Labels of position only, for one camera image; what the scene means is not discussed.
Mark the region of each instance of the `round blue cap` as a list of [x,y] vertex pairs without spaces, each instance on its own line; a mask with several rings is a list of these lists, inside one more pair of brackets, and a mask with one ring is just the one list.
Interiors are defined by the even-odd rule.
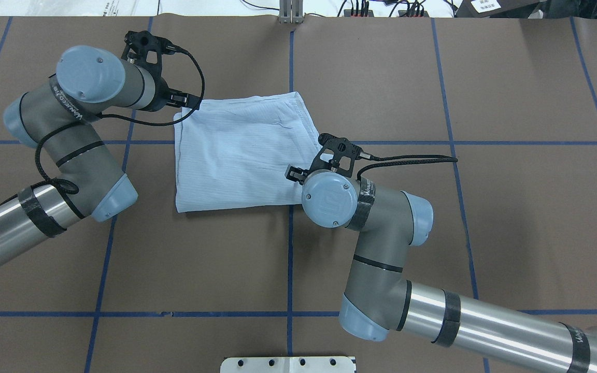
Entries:
[[17,100],[13,101],[12,104],[4,110],[4,125],[10,134],[18,139],[22,144],[28,147],[35,148],[38,146],[36,142],[27,134],[24,124],[22,123],[22,117],[20,114],[20,103],[22,102],[22,96],[18,97]]
[[123,174],[121,179],[107,192],[105,198],[95,207],[92,217],[99,223],[104,222],[130,207],[135,201],[137,201],[137,191],[128,179],[128,175]]
[[126,71],[121,60],[104,49],[71,47],[56,64],[56,78],[71,97],[95,104],[121,92]]
[[388,336],[388,329],[365,316],[344,294],[342,295],[342,306],[340,307],[338,319],[342,328],[355,337],[382,342]]
[[405,191],[402,191],[402,193],[407,196],[411,206],[411,214],[414,218],[414,238],[409,245],[420,246],[427,241],[427,237],[432,230],[434,210],[427,199],[408,194]]
[[323,171],[308,176],[301,203],[306,215],[318,226],[339,227],[353,217],[358,198],[349,179]]

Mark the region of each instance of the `white paper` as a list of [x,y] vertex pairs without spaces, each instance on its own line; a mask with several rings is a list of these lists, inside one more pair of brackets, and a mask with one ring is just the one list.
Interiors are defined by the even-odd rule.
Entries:
[[497,3],[497,0],[473,0],[471,5],[474,5],[476,12],[483,13],[490,10],[501,9],[502,6]]

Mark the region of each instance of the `robotic arm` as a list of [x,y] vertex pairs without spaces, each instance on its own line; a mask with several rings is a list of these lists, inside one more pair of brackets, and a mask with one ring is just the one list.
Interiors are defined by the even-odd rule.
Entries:
[[[192,108],[190,115],[199,108],[204,76],[189,52],[148,31],[129,31],[124,40],[121,59],[93,47],[66,50],[48,83],[5,109],[5,126],[22,144],[36,148],[36,167],[45,181],[0,205],[0,265],[89,215],[103,222],[135,203],[135,188],[91,126],[101,118],[126,118],[103,115],[104,109],[183,106]],[[175,52],[187,54],[201,74],[200,96],[170,89],[161,78],[162,56]],[[157,63],[147,62],[149,53],[157,54]],[[61,171],[56,179],[40,165],[43,147]]]
[[[597,371],[597,326],[583,331],[403,279],[408,247],[424,243],[432,229],[429,201],[360,173],[351,179],[355,160],[376,157],[345,138],[322,134],[319,141],[310,169],[290,166],[285,176],[303,185],[302,205],[313,222],[360,232],[339,312],[342,328],[376,342],[390,330],[406,331],[536,371]],[[325,151],[333,159],[324,161]],[[344,157],[348,170],[340,167]]]

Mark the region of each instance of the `folded cloth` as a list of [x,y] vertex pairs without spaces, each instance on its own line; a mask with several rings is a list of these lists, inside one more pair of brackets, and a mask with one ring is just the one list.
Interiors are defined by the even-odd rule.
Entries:
[[310,167],[317,137],[298,92],[202,101],[175,125],[176,210],[301,203],[301,185],[285,170]]

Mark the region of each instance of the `metal tube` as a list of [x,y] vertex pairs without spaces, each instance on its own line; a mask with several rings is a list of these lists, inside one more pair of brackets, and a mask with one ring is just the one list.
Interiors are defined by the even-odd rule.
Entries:
[[[53,186],[40,186],[34,189],[34,194],[45,213],[60,226],[65,228],[80,220]],[[47,238],[27,217],[17,199],[0,206],[0,266]]]
[[[584,332],[479,300],[459,300],[451,306],[460,315],[451,330],[453,346],[534,371],[597,372],[597,327]],[[413,283],[403,331],[434,342],[444,332],[446,303],[443,290]]]

